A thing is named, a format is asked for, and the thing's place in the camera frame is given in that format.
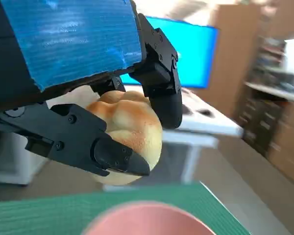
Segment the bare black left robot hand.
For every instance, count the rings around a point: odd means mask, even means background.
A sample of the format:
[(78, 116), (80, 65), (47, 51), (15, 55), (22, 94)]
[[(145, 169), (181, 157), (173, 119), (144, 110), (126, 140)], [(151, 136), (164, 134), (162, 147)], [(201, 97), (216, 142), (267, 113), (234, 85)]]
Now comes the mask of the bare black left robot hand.
[(99, 176), (147, 176), (138, 151), (113, 140), (107, 121), (76, 104), (47, 101), (88, 85), (123, 91), (129, 74), (162, 127), (182, 122), (178, 55), (132, 0), (0, 0), (0, 135), (26, 149)]

